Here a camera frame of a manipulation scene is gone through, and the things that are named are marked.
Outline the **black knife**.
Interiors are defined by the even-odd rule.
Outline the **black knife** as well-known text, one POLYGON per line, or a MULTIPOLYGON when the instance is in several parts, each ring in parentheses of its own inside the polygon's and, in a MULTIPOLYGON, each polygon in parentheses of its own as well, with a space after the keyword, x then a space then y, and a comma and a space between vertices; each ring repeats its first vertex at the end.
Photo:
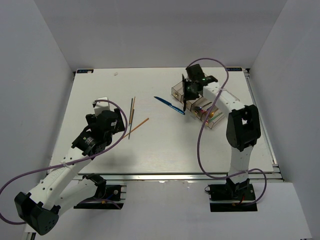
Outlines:
POLYGON ((187 109, 187 99, 186 99, 186 96, 187 96, 187 80, 186 80, 186 78, 184 77, 183 74, 182 74, 182 90, 183 90, 183 98, 182 98, 183 111, 185 112, 186 109, 187 109))

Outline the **blue knife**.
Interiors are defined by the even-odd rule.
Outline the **blue knife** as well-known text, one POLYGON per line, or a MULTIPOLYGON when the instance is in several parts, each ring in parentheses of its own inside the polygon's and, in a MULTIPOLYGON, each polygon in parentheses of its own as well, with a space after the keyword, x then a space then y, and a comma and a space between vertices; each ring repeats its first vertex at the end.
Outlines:
POLYGON ((165 99, 163 99, 163 98, 161 98, 161 97, 158 97, 158 96, 154 96, 154 98, 157 99, 158 101, 162 102, 163 104, 167 105, 168 107, 174 109, 175 111, 179 112, 180 114, 185 115, 185 112, 184 112, 182 109, 180 109, 180 108, 172 105, 172 104, 171 104, 170 102, 168 102, 167 100, 165 100, 165 99))

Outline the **iridescent fork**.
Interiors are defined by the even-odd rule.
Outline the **iridescent fork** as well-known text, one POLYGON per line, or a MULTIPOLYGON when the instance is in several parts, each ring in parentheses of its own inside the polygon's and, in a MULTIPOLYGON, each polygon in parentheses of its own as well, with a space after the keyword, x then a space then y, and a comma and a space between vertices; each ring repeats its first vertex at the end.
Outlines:
POLYGON ((207 123, 211 123, 211 122, 213 122, 215 119, 217 119, 219 116, 221 116, 222 114, 223 114, 223 113, 220 112, 219 114, 214 115, 213 117, 211 117, 210 119, 208 119, 206 122, 207 122, 207 123))

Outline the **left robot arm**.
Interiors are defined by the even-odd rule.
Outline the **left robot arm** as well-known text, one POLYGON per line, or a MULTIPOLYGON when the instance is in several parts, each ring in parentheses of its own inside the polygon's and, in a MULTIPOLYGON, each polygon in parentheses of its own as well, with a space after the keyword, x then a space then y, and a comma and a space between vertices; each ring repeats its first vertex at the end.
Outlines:
POLYGON ((99 174, 85 175, 80 183, 67 190, 73 178, 112 143, 113 135, 125 131, 121 110, 95 110, 86 115, 87 126, 72 142, 62 160, 29 192, 14 198, 18 216, 39 235, 50 232, 59 217, 80 202, 100 200, 106 194, 107 182, 99 174))

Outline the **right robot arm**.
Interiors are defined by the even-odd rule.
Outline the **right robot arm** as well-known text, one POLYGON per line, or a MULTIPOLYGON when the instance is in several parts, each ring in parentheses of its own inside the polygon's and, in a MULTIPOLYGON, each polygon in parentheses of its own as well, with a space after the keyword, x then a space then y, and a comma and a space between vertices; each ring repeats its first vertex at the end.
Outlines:
POLYGON ((249 163, 252 150, 261 137, 258 108, 245 105, 228 92, 213 76, 205 76, 199 64, 186 68, 182 78, 183 108, 186 101, 204 97, 227 117, 226 139, 231 146, 230 168, 226 178, 226 195, 236 200, 249 187, 249 163))

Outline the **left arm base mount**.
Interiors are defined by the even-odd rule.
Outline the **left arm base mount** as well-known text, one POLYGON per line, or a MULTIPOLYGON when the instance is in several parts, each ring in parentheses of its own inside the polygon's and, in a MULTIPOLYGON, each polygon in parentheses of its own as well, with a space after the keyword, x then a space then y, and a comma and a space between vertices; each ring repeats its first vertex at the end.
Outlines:
POLYGON ((96 173, 82 176, 82 180, 92 180, 97 186, 92 197, 82 200, 74 209, 85 210, 121 210, 127 194, 127 186, 123 183, 109 183, 96 173))

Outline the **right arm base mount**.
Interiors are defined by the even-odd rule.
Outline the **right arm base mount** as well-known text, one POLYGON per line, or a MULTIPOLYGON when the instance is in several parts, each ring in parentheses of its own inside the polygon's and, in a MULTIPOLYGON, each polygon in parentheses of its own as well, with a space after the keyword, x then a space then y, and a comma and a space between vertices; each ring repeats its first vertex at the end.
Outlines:
POLYGON ((256 195, 253 185, 233 193, 227 184, 210 184, 204 188, 209 196, 209 206, 212 213, 257 212, 256 195))

